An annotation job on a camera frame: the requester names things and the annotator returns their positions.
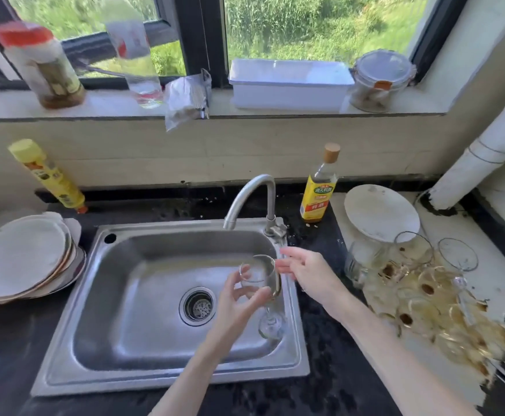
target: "sink basin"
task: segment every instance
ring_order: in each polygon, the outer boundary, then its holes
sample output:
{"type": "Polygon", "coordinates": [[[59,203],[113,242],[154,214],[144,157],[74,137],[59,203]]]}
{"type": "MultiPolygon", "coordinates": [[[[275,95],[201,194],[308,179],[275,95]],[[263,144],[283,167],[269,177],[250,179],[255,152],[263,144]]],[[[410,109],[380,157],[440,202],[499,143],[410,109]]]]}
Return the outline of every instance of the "sink basin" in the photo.
{"type": "MultiPolygon", "coordinates": [[[[279,256],[281,243],[264,235],[265,224],[239,219],[231,231],[221,220],[101,226],[32,395],[171,385],[212,327],[228,274],[255,254],[279,256]]],[[[275,307],[287,318],[284,338],[259,334],[259,309],[212,383],[309,373],[296,288],[286,278],[275,307]]]]}

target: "hand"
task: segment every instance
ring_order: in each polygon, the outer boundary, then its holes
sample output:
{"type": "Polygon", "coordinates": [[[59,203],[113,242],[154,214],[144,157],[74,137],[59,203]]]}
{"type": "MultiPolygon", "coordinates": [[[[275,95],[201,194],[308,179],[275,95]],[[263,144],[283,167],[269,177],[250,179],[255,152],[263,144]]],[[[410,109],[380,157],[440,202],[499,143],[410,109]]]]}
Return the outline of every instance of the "hand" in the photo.
{"type": "Polygon", "coordinates": [[[297,247],[283,247],[280,251],[288,258],[276,260],[277,270],[290,274],[323,307],[340,294],[350,294],[319,252],[297,247]]]}
{"type": "Polygon", "coordinates": [[[242,335],[254,312],[270,300],[272,291],[268,286],[256,290],[254,287],[240,287],[235,284],[240,280],[239,271],[229,275],[218,298],[214,326],[206,336],[206,343],[214,348],[218,357],[227,356],[233,343],[242,335]],[[237,303],[244,294],[255,292],[247,302],[237,303]]]}

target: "yellow bottle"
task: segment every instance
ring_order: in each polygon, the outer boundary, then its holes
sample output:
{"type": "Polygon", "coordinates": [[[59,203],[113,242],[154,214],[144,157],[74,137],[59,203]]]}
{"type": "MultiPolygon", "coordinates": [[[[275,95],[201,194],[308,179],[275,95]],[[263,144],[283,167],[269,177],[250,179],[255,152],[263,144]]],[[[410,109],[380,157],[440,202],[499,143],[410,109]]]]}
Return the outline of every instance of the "yellow bottle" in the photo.
{"type": "Polygon", "coordinates": [[[33,140],[16,141],[8,147],[8,150],[65,207],[76,209],[77,213],[87,212],[85,196],[33,140]]]}
{"type": "Polygon", "coordinates": [[[301,203],[301,217],[306,223],[320,222],[330,204],[330,197],[337,183],[334,164],[337,162],[340,150],[339,144],[326,143],[323,163],[317,166],[308,177],[301,203]]]}

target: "window sill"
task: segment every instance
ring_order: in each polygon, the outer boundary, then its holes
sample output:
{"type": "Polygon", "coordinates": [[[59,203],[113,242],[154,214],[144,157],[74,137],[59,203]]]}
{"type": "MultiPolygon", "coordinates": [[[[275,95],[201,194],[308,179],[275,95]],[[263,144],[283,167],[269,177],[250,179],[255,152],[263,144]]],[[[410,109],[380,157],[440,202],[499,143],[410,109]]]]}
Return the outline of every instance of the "window sill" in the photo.
{"type": "MultiPolygon", "coordinates": [[[[369,117],[402,115],[443,115],[447,108],[435,102],[431,96],[418,88],[407,88],[397,95],[391,111],[373,114],[348,107],[341,114],[320,111],[238,109],[231,103],[232,90],[214,89],[210,117],[215,118],[322,118],[322,117],[369,117]]],[[[133,100],[128,91],[92,90],[82,105],[60,110],[46,110],[29,91],[0,91],[0,121],[30,120],[81,120],[81,119],[149,119],[163,118],[165,105],[143,109],[133,100]]]]}

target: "countertop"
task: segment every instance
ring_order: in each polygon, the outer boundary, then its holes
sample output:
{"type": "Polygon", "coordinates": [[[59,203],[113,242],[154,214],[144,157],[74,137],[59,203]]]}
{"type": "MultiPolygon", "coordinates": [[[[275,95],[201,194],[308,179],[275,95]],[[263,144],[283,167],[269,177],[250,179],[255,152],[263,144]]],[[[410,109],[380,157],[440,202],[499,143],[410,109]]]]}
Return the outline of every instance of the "countertop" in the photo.
{"type": "MultiPolygon", "coordinates": [[[[289,245],[319,251],[343,282],[346,249],[333,211],[307,226],[300,194],[278,196],[276,215],[288,225],[289,245]]],[[[81,245],[89,249],[102,224],[223,218],[230,202],[218,198],[91,202],[76,216],[81,245]]],[[[50,210],[75,217],[59,205],[50,210]]],[[[266,199],[251,198],[240,217],[263,217],[266,199]]],[[[32,398],[29,391],[71,288],[35,300],[0,306],[0,416],[145,416],[166,389],[32,398]]],[[[324,309],[298,289],[311,373],[307,377],[210,385],[199,415],[401,415],[353,338],[324,309]]]]}

